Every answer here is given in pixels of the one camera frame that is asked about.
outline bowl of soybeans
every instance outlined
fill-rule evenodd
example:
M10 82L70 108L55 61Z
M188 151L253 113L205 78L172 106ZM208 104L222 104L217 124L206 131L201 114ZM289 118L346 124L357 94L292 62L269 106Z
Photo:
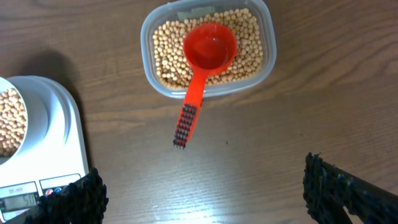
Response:
M153 10L141 29L144 70L159 93L184 98L193 72L183 54L183 40L196 26L209 22L232 31L239 53L227 71L207 78L203 97L245 90L270 74L276 42L271 15L262 0L175 1Z
M0 165L40 142L47 125L41 99L0 78Z

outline wooden table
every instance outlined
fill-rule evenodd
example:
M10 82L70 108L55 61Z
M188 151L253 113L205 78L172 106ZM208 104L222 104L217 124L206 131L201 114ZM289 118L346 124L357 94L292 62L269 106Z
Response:
M277 63L206 99L186 150L181 101L142 68L141 25L167 0L2 1L0 74L51 77L80 102L105 223L315 223L308 152L398 194L398 2L271 1Z

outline plastic container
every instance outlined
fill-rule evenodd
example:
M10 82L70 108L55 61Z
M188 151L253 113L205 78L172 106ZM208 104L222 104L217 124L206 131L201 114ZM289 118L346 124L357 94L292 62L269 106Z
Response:
M49 121L47 110L42 100L36 94L25 88L21 88L18 83L11 83L0 77L0 93L10 88L15 89L23 100L27 114L27 126L24 138L17 151L11 157L0 157L0 165L21 155L23 152L28 151L34 145L41 142L47 133Z
M248 8L257 18L264 52L264 61L259 73L247 80L206 86L203 97L220 96L250 88L262 82L270 74L276 60L276 42L274 28L268 7L262 0L181 0L160 6L145 19L141 29L141 52L144 70L149 83L161 94L171 98L184 98L187 89L173 90L163 86L156 75L154 43L152 36L155 30L166 21L178 20L178 12L190 12L192 9L212 6L215 12Z

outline red scoop with brush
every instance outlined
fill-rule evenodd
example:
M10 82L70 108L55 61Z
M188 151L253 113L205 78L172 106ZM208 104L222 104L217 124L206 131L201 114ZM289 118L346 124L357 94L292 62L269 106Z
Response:
M236 50L234 34L224 25L208 23L191 30L184 39L184 54L193 70L177 120L174 146L185 148L200 112L206 78L219 75L232 63Z

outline scale display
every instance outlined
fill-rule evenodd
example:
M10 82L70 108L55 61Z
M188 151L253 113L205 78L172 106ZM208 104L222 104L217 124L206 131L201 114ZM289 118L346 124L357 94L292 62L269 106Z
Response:
M5 198L4 205L7 211L34 206L36 205L35 194L32 193Z

